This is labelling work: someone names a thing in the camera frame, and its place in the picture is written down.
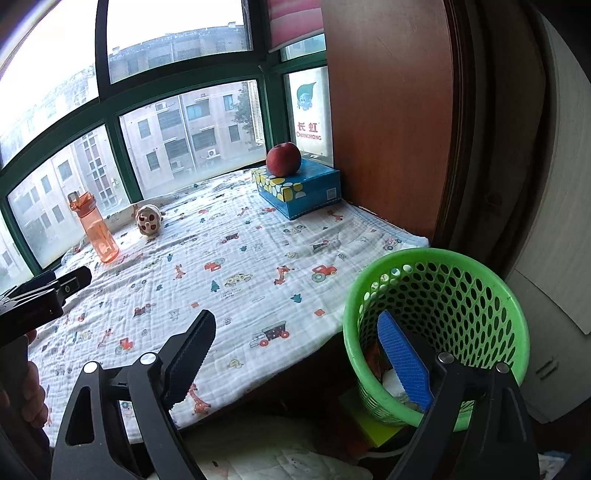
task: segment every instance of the blue tissue box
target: blue tissue box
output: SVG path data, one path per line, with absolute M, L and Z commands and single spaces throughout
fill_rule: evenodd
M 252 171 L 252 181 L 259 194 L 289 220 L 340 201 L 339 171 L 305 158 L 291 177 L 275 177 L 263 167 Z

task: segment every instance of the green plastic basket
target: green plastic basket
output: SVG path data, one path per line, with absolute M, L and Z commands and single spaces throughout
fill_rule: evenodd
M 435 248 L 410 248 L 376 260 L 351 287 L 345 306 L 345 347 L 359 379 L 367 410 L 393 426 L 418 426 L 423 414 L 398 402 L 369 369 L 363 353 L 375 343 L 378 315 L 389 310 L 439 353 L 465 365 L 490 368 L 507 362 L 521 384 L 530 357 L 530 335 L 517 299 L 505 283 L 464 255 Z M 464 402 L 455 430 L 470 422 Z

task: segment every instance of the tree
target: tree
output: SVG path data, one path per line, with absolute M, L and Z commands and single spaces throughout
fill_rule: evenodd
M 234 121 L 241 125 L 242 128 L 251 136 L 251 140 L 254 140 L 255 129 L 252 123 L 251 98 L 248 95 L 247 82 L 242 82 L 242 88 L 238 93 L 238 101 L 234 104 L 234 109 Z

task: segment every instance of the finger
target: finger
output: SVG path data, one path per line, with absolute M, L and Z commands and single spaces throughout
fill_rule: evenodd
M 4 390 L 0 390 L 0 408 L 8 408 L 10 406 L 10 399 Z
M 47 408 L 47 405 L 43 405 L 43 407 L 41 408 L 41 411 L 37 414 L 37 416 L 33 419 L 33 421 L 30 422 L 31 426 L 36 429 L 42 428 L 47 423 L 48 416 L 49 416 L 49 409 Z
M 41 413 L 43 407 L 45 406 L 43 402 L 45 402 L 45 389 L 40 387 L 37 395 L 29 400 L 22 408 L 22 418 L 24 418 L 25 421 L 31 423 L 37 417 L 37 415 Z
M 29 345 L 31 345 L 35 341 L 35 338 L 37 338 L 37 331 L 31 330 L 30 332 L 28 332 L 27 338 L 29 339 Z
M 22 394 L 30 400 L 39 391 L 39 370 L 33 362 L 29 362 L 29 372 L 22 383 Z

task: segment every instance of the bottle lid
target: bottle lid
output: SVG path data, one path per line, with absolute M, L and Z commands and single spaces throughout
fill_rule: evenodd
M 69 193 L 68 200 L 70 210 L 76 212 L 80 218 L 88 215 L 96 208 L 95 196 L 90 192 L 84 192 L 81 196 L 78 196 L 78 192 Z

